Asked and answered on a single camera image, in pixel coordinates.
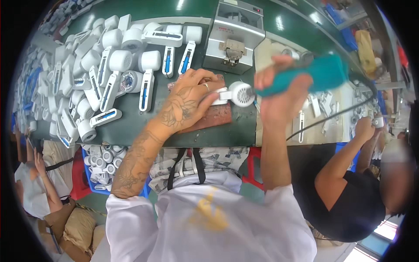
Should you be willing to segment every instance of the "teal tool handle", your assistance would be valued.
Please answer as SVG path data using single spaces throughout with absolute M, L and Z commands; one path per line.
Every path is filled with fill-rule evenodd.
M 309 92 L 326 91 L 339 87 L 348 80 L 348 66 L 338 55 L 328 55 L 314 58 L 308 67 L 293 68 L 278 73 L 272 86 L 264 90 L 256 90 L 256 94 L 265 97 L 282 93 L 290 83 L 301 73 L 307 73 L 313 78 Z

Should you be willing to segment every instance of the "black shirt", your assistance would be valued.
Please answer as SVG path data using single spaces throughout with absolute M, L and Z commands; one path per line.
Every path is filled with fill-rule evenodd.
M 302 177 L 293 182 L 294 195 L 304 218 L 329 239 L 355 242 L 369 236 L 385 217 L 380 182 L 369 169 L 363 174 L 347 171 L 344 179 L 348 183 L 328 211 L 314 187 L 320 170 L 321 167 L 309 166 Z

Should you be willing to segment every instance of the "black cable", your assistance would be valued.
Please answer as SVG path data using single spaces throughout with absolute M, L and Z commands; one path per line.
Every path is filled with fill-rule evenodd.
M 318 239 L 318 240 L 329 240 L 329 241 L 338 241 L 338 242 L 342 242 L 342 241 L 339 241 L 339 240 L 336 240 L 336 239 L 321 239 L 321 238 L 319 238 L 319 237 L 315 237 L 315 236 L 314 236 L 314 238 L 315 238 L 315 239 Z
M 364 83 L 366 86 L 368 86 L 368 87 L 371 89 L 371 91 L 372 91 L 372 96 L 370 96 L 367 100 L 365 100 L 365 101 L 363 101 L 363 102 L 361 102 L 361 103 L 359 103 L 359 104 L 356 104 L 356 105 L 354 105 L 354 106 L 351 106 L 351 107 L 349 107 L 349 108 L 347 108 L 347 109 L 345 109 L 345 110 L 342 110 L 342 111 L 340 111 L 340 112 L 338 112 L 338 113 L 336 113 L 336 114 L 334 114 L 334 115 L 331 115 L 331 116 L 329 116 L 329 117 L 326 117 L 325 119 L 322 119 L 322 120 L 320 120 L 320 121 L 317 121 L 316 123 L 311 124 L 311 125 L 309 125 L 308 127 L 305 127 L 305 128 L 303 128 L 303 129 L 301 129 L 301 130 L 299 130 L 299 131 L 295 132 L 294 134 L 292 134 L 290 137 L 288 137 L 288 138 L 287 138 L 287 141 L 288 141 L 288 140 L 290 140 L 293 136 L 298 135 L 298 134 L 300 134 L 301 132 L 304 132 L 305 130 L 307 130 L 307 129 L 309 129 L 309 128 L 312 128 L 312 127 L 314 127 L 315 125 L 321 124 L 321 123 L 323 123 L 323 122 L 326 122 L 326 121 L 327 121 L 327 120 L 329 120 L 329 119 L 335 118 L 335 117 L 337 117 L 337 116 L 339 116 L 339 115 L 341 115 L 341 114 L 344 114 L 344 113 L 346 113 L 346 112 L 349 112 L 349 111 L 351 111 L 351 110 L 354 110 L 355 108 L 360 107 L 360 106 L 362 106 L 362 105 L 364 105 L 364 104 L 366 104 L 366 103 L 368 103 L 368 102 L 372 101 L 372 100 L 373 100 L 373 99 L 377 96 L 377 89 L 375 88 L 374 84 L 373 84 L 373 83 L 372 83 L 369 79 L 367 79 L 364 75 L 361 75 L 361 74 L 359 74 L 359 73 L 354 73 L 354 72 L 353 72 L 351 76 L 352 76 L 353 78 L 355 78 L 355 79 L 359 80 L 360 82 Z

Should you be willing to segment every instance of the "tattooed arm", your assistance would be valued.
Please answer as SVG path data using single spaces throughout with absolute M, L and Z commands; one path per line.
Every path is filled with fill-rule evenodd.
M 136 196 L 144 187 L 148 172 L 163 143 L 174 133 L 195 124 L 219 97 L 213 91 L 223 80 L 204 69 L 189 69 L 179 78 L 163 105 L 134 140 L 116 172 L 111 193 L 119 198 Z

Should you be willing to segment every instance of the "hand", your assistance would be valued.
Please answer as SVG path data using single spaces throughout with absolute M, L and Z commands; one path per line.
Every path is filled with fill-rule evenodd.
M 17 124 L 16 124 L 16 131 L 15 132 L 16 132 L 15 133 L 16 141 L 18 142 L 18 145 L 19 145 L 19 143 L 21 142 L 22 134 L 21 134 L 21 131 L 19 130 L 19 126 L 17 126 Z
M 224 80 L 218 80 L 213 72 L 188 69 L 177 80 L 157 119 L 168 126 L 171 133 L 191 127 L 219 98 L 213 91 L 224 86 Z
M 46 176 L 47 172 L 45 171 L 44 160 L 42 159 L 41 154 L 36 151 L 36 148 L 34 151 L 34 162 L 35 162 L 35 167 L 38 170 L 38 174 L 40 176 Z
M 383 127 L 376 128 L 376 129 L 374 130 L 374 135 L 372 135 L 372 137 L 377 137 L 377 136 L 379 136 L 379 135 L 380 135 L 383 131 L 384 131 L 384 128 L 383 128 Z
M 374 135 L 375 127 L 372 125 L 370 117 L 363 117 L 358 120 L 355 127 L 355 137 L 367 142 Z
M 255 75 L 255 88 L 263 89 L 272 85 L 275 75 L 292 66 L 294 60 L 290 56 L 273 56 L 274 65 Z M 301 110 L 308 96 L 308 88 L 313 79 L 308 74 L 298 75 L 290 84 L 287 91 L 279 95 L 264 97 L 261 103 L 261 120 L 264 129 L 285 130 L 290 122 Z

